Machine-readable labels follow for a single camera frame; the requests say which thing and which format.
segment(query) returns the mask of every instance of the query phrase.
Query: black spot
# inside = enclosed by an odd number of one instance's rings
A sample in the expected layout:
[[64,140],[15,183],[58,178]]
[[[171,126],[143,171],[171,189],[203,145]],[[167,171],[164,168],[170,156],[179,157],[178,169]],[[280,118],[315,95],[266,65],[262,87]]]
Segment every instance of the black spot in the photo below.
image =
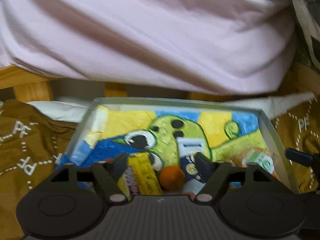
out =
[[173,133],[174,138],[183,137],[183,131],[176,131]]
[[183,127],[183,125],[184,125],[184,123],[183,123],[183,121],[181,121],[181,120],[173,120],[173,121],[171,122],[171,126],[172,126],[173,128],[175,128],[175,129],[179,129],[179,128]]
[[150,128],[150,130],[151,130],[151,131],[154,131],[154,132],[158,132],[158,131],[159,131],[159,127],[157,127],[157,126],[152,126],[152,127]]
[[133,148],[144,150],[147,147],[147,138],[144,135],[133,136],[129,141],[130,146]]
[[149,161],[151,164],[155,162],[155,157],[151,153],[149,153]]

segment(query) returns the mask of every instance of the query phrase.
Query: pink fabric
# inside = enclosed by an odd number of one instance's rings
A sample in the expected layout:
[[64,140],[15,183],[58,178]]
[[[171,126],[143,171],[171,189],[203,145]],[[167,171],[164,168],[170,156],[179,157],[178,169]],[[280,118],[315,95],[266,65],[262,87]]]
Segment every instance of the pink fabric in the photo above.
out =
[[276,90],[289,0],[1,0],[0,64],[206,93]]

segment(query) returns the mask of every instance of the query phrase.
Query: black circular pad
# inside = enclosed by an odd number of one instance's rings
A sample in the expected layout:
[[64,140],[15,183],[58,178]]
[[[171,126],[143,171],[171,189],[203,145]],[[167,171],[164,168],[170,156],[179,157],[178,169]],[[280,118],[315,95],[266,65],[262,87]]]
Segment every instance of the black circular pad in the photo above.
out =
[[18,204],[17,219],[25,232],[42,238],[68,238],[90,229],[102,216],[102,200],[91,192],[32,191]]
[[296,233],[305,219],[305,204],[293,193],[228,192],[220,213],[232,227],[258,237]]
[[313,193],[312,197],[308,198],[305,203],[307,215],[302,227],[304,229],[320,230],[320,196]]
[[44,198],[39,203],[39,209],[48,216],[63,216],[72,212],[76,207],[76,201],[69,196],[55,195]]

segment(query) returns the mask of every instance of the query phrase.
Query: brown fabric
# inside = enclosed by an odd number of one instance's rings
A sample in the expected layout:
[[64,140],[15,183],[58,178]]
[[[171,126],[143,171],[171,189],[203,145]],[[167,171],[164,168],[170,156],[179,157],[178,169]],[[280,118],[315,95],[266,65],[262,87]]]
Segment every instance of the brown fabric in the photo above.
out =
[[[294,148],[307,153],[319,153],[320,103],[317,99],[304,102],[271,122],[284,148]],[[301,193],[317,189],[318,182],[311,168],[294,162],[292,162],[292,167]]]
[[0,239],[23,236],[15,216],[19,200],[54,170],[76,123],[54,121],[16,100],[0,108]]

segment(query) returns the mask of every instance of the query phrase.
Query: blue shape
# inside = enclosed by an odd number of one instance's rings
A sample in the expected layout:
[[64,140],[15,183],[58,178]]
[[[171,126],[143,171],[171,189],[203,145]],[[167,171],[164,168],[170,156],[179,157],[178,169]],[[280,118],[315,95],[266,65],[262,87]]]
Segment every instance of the blue shape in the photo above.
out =
[[90,148],[90,145],[85,141],[82,141],[70,157],[70,161],[75,163],[77,166],[81,166],[92,151],[93,149]]
[[178,117],[198,122],[200,112],[182,112],[182,111],[155,111],[157,117],[162,115],[176,115]]
[[65,163],[71,163],[70,159],[68,158],[68,156],[66,154],[62,155],[60,162],[57,164],[55,170],[58,170],[60,167],[65,165]]
[[232,112],[232,120],[240,127],[238,136],[252,133],[259,128],[258,116],[253,113]]
[[114,139],[119,138],[124,138],[124,135],[98,141],[96,147],[92,150],[91,154],[84,160],[81,167],[89,167],[92,163],[112,159],[118,156],[120,153],[130,154],[141,151],[131,147],[130,145],[122,145],[120,143],[112,141]]

